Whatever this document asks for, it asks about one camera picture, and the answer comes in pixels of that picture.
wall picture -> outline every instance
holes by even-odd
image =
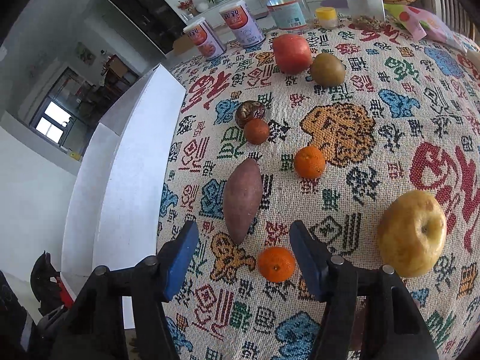
[[[77,43],[77,47],[75,47],[75,55],[88,66],[92,66],[96,58],[95,54],[93,54],[89,49],[87,49],[87,47],[82,42]]]

can label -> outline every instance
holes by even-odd
[[[209,27],[206,23],[200,23],[187,32],[188,37],[207,61],[217,58],[226,50]]]
[[[233,9],[221,12],[220,15],[243,47],[255,46],[265,40],[265,35],[246,5],[239,4]]]
[[[301,30],[307,27],[300,4],[296,1],[267,7],[280,30]]]

window pane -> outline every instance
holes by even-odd
[[[63,134],[63,130],[60,130],[58,127],[54,125],[51,125],[48,132],[45,135],[55,143],[58,143],[62,134]]]
[[[51,125],[52,124],[48,120],[42,117],[37,124],[37,130],[40,131],[43,135],[46,135]]]
[[[68,123],[71,116],[68,112],[65,112],[54,102],[50,102],[49,106],[45,110],[45,114],[47,114],[54,121],[57,121],[60,124]]]

small orange fruit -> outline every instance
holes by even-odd
[[[265,279],[272,283],[280,283],[293,275],[295,257],[284,247],[268,247],[258,256],[257,266]]]
[[[264,143],[270,135],[270,128],[263,120],[252,119],[243,128],[243,135],[247,142],[260,145]]]
[[[307,146],[297,151],[293,167],[300,177],[316,179],[325,170],[325,157],[315,146]]]

yellow apple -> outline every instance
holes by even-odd
[[[377,242],[383,262],[404,278],[427,273],[445,245],[446,218],[431,194],[413,190],[398,197],[383,212]]]

